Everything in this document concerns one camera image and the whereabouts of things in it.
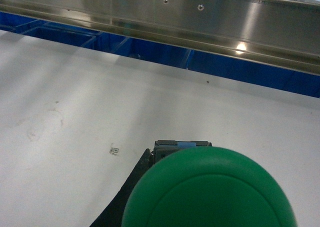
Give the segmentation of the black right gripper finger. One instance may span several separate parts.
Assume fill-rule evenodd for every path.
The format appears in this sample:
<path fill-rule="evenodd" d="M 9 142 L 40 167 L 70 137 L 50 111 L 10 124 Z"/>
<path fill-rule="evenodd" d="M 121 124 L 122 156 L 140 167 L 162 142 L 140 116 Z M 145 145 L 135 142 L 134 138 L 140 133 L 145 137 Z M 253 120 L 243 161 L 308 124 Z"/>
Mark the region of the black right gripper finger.
<path fill-rule="evenodd" d="M 124 215 L 125 207 L 128 199 L 142 176 L 149 170 L 153 164 L 153 155 L 151 150 L 147 148 L 132 172 L 108 204 L 108 206 L 102 211 L 102 213 L 97 217 L 97 219 L 90 225 L 91 227 L 121 227 L 122 218 Z"/>

